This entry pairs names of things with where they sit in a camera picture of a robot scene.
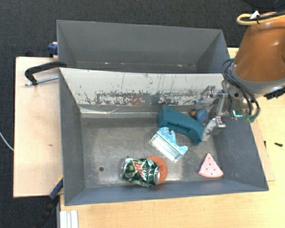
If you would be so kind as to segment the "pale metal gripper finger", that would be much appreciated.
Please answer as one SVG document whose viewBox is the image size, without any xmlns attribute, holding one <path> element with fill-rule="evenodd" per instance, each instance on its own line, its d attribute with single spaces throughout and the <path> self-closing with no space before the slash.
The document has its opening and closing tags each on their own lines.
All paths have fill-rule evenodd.
<svg viewBox="0 0 285 228">
<path fill-rule="evenodd" d="M 226 129 L 226 124 L 221 118 L 212 118 L 204 128 L 202 140 L 207 141 L 211 136 L 218 135 L 224 129 Z"/>
<path fill-rule="evenodd" d="M 209 85 L 198 93 L 196 106 L 211 106 L 215 101 L 215 86 Z"/>
</svg>

